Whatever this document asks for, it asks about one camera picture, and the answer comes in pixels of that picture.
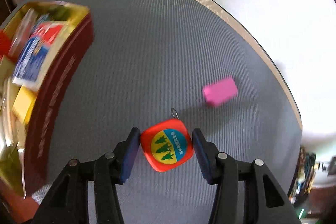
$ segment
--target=yellow block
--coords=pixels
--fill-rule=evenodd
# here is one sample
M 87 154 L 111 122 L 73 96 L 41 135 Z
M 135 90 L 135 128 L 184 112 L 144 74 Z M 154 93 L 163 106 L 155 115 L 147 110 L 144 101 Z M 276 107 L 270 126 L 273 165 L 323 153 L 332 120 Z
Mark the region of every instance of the yellow block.
M 28 88 L 22 86 L 15 99 L 13 112 L 21 123 L 28 124 L 32 115 L 33 107 L 36 101 L 36 95 Z

